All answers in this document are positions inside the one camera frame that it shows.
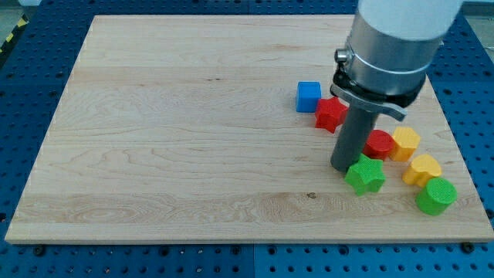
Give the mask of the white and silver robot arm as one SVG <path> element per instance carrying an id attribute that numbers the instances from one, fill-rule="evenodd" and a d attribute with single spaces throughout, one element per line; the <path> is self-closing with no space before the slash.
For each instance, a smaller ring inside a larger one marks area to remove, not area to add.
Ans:
<path id="1" fill-rule="evenodd" d="M 420 90 L 463 0 L 360 0 L 335 60 L 358 87 L 385 96 Z"/>

